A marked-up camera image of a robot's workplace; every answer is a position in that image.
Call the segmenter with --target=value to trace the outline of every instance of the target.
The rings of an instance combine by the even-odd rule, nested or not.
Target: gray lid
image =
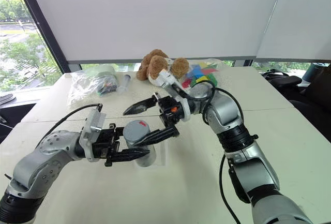
[[[150,132],[149,125],[142,120],[132,121],[123,129],[123,137],[128,144],[134,144],[140,141]]]

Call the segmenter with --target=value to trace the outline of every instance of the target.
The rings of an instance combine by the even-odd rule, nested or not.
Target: white table
[[[218,63],[218,69],[219,72],[215,73],[218,86],[230,91],[241,103],[243,110],[293,108],[292,104],[283,98],[254,68],[228,67],[223,63]],[[103,97],[90,97],[73,109],[85,104],[100,102],[104,105],[103,112],[107,114],[108,118],[117,118],[123,117],[122,113],[130,105],[151,97],[153,92],[158,91],[161,96],[168,95],[162,88],[152,86],[148,80],[137,80],[135,72],[118,72],[117,76],[120,81],[125,74],[131,75],[128,92],[122,95],[111,93]],[[69,113],[72,109],[67,106],[67,98],[71,80],[70,74],[64,74],[54,84],[48,96],[41,99],[22,119],[22,122],[57,121]],[[69,120],[84,120],[88,112],[88,109],[83,110],[71,116]],[[159,115],[159,110],[151,108],[139,116],[156,115]]]
[[[330,143],[295,108],[244,111],[245,125],[276,170],[281,192],[314,223],[330,220]],[[136,117],[108,118],[122,126]],[[156,116],[141,117],[151,130]],[[11,174],[55,122],[20,123],[0,145],[0,173]],[[60,129],[80,130],[84,121],[66,121]],[[37,212],[39,223],[234,223],[222,203],[218,170],[222,148],[201,116],[177,125],[180,136],[165,143],[166,166],[139,169],[134,162],[72,162],[63,169]],[[242,223],[252,223],[249,204],[235,195],[227,169],[224,191]],[[0,177],[0,192],[8,180]]]

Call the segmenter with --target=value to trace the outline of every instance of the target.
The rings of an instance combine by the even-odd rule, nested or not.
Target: white roller blind
[[[67,60],[255,56],[275,0],[37,0]]]
[[[258,58],[331,59],[331,0],[279,0]]]

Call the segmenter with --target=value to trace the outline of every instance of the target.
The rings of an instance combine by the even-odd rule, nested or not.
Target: teddy bear
[[[155,49],[144,56],[137,71],[137,79],[141,81],[149,79],[152,84],[160,86],[156,80],[163,69],[169,70],[172,75],[180,79],[188,72],[189,63],[183,57],[172,61],[163,51]]]

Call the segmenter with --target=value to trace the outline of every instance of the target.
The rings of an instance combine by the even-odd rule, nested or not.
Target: clear plastic bag
[[[114,92],[118,87],[115,70],[111,65],[80,70],[72,73],[71,76],[72,82],[67,102],[69,106],[86,103],[88,99]]]

